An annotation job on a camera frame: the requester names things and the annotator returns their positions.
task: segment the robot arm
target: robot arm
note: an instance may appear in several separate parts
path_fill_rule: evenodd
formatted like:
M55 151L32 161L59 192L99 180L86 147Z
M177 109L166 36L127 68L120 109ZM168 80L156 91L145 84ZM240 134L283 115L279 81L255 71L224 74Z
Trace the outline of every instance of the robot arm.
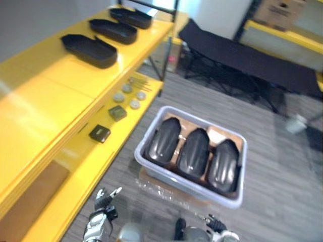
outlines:
M207 231L211 235L212 242L239 242L239 236L227 229L224 223L216 219L213 214L209 214L207 218L199 217L206 222L206 226L212 229L214 233Z
M118 217L114 206L110 206L113 198L119 194L122 187L115 189L107 195L105 189L100 189L95 199L95 212L89 217L86 225L83 242L109 242L109 236L112 232L112 220Z

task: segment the yellow shelf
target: yellow shelf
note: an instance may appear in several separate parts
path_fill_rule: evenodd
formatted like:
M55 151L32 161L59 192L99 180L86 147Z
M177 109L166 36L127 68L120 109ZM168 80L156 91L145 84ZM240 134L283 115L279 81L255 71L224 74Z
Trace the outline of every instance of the yellow shelf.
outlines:
M252 20L248 20L244 28L246 30L248 30L249 28L255 28L260 31L266 32L268 34L277 36L279 38L286 39L288 41L301 45L305 48L311 49L320 54L323 54L322 38L320 36L316 36L300 28L294 28L292 31L282 32L282 31L267 27L265 25L256 23L255 21L252 21Z
M91 18L109 19L108 11ZM69 54L60 41L69 33L93 38L87 20L0 63L0 219L172 27L154 20L130 45L98 35L118 49L117 62L104 70Z
M39 238L42 241L59 241L63 236L96 183L162 88L163 83L160 81L141 74L136 76L146 78L149 84L146 87L152 91L143 90L147 98L140 101L141 106L137 110L131 109L129 102L135 98L135 93L139 89L135 88L131 94L127 94L126 100L120 104L127 111L127 117L118 122L113 121L108 114L108 109L118 105L110 99L61 150L55 161L67 167L71 175L45 207L23 241L39 241ZM111 130L110 136L103 144L88 136L97 124Z
M162 21L171 22L172 16L170 14L167 14L165 12L157 11L155 18ZM172 30L172 37L173 38L179 38L178 33L181 32L181 30L185 27L189 20L188 13L183 13L178 11L176 14L176 20L175 25Z
M323 73L316 72L316 79L317 79L318 87L323 92Z

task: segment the cabinet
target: cabinet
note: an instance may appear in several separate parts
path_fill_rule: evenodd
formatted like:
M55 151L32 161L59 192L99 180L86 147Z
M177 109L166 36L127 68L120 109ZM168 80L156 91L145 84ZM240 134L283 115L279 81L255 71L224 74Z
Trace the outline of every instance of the cabinet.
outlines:
M281 32L246 20L240 42L268 54L322 72L323 67L323 3L307 0L294 27Z
M89 19L108 19L104 10ZM67 53L60 41L65 34L93 38L88 19L81 21L0 64L0 219L54 160L69 175L33 223L23 241L58 241L96 183L143 116L163 82L135 73L168 36L173 23L153 20L138 29L135 43L123 45L98 35L118 49L117 62L98 69ZM112 96L128 78L145 79L147 98L133 110L127 95L121 104L127 117L114 122L108 109ZM96 124L111 130L105 143L88 136Z

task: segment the wooden panel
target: wooden panel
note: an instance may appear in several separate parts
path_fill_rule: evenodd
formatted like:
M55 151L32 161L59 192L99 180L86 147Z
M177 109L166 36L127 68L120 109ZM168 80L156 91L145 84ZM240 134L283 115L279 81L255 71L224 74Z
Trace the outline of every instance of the wooden panel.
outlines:
M0 221L0 241L20 242L68 174L51 162Z

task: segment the round bottle cap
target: round bottle cap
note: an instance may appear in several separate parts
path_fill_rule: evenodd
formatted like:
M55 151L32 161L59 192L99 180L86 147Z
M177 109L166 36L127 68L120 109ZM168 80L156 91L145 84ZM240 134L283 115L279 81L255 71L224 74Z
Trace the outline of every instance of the round bottle cap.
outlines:
M113 96L113 100L114 102L123 102L125 100L125 95L123 95L122 93L116 93Z
M139 101L138 101L138 100L132 100L132 101L130 102L130 107L131 107L132 109L138 109L138 108L140 108L140 103L139 103Z
M146 93L144 93L144 92L137 92L136 97L137 97L140 101L145 100L145 99L146 99Z
M131 85L130 85L130 84L124 84L124 85L122 86L122 91L123 91L124 93L131 93L131 92L132 92L132 87L131 87Z

